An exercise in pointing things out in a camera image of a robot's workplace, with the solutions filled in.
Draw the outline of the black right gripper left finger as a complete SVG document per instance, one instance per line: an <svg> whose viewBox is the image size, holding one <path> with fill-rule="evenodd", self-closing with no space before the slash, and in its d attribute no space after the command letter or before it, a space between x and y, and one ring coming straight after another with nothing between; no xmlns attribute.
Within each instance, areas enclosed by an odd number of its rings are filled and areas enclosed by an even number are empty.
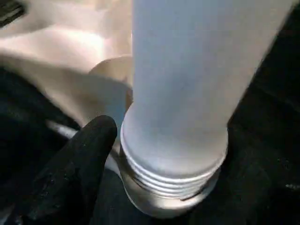
<svg viewBox="0 0 300 225"><path fill-rule="evenodd" d="M78 131L33 180L22 200L23 224L87 225L116 136L106 115Z"/></svg>

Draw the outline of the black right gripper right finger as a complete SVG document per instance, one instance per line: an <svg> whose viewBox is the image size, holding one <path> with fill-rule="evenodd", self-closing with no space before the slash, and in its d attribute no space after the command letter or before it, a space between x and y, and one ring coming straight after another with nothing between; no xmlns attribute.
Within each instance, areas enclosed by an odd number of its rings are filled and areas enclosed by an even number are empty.
<svg viewBox="0 0 300 225"><path fill-rule="evenodd" d="M300 167L239 127L229 130L233 190L248 225L300 223Z"/></svg>

